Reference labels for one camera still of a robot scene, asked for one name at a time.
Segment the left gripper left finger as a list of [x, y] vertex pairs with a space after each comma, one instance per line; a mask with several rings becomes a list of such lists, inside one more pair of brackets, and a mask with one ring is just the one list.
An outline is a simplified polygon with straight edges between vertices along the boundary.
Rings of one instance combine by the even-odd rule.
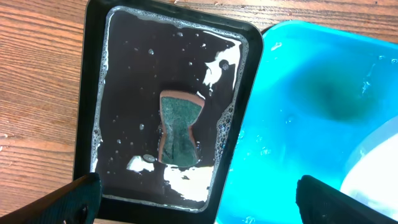
[[89, 173], [52, 193], [1, 217], [1, 223], [94, 222], [100, 208], [102, 185], [97, 173]]

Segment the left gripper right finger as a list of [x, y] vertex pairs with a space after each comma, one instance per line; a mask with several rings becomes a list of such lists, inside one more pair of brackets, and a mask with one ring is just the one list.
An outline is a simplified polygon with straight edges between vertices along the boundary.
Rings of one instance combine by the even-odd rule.
[[297, 182], [296, 204], [303, 224], [397, 224], [310, 175]]

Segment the light blue plate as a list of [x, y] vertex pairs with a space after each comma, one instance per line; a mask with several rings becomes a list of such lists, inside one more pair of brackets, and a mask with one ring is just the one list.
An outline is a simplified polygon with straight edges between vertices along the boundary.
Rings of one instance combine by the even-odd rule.
[[346, 170], [341, 192], [397, 220], [397, 117], [363, 139]]

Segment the green scrub sponge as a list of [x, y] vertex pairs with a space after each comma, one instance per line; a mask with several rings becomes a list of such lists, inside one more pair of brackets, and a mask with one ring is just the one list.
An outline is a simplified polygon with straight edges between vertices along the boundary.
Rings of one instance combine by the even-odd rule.
[[159, 96], [162, 135], [159, 141], [159, 162], [177, 167], [198, 163], [197, 144], [192, 126], [205, 105], [198, 95], [177, 90], [164, 90]]

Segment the teal plastic tray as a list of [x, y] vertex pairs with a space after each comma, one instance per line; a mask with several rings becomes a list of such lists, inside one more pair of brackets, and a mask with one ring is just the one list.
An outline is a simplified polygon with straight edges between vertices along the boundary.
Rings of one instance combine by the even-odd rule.
[[303, 21], [262, 38], [217, 223], [300, 223], [302, 176], [340, 191], [351, 153], [397, 117], [396, 44]]

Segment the black tray with water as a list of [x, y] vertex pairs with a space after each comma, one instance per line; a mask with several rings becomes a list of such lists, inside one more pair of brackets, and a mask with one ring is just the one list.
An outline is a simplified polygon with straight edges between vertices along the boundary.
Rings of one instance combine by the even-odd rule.
[[[157, 1], [87, 4], [73, 178], [99, 175], [99, 218], [216, 221], [262, 50], [247, 22]], [[158, 160], [164, 90], [205, 100], [194, 166]]]

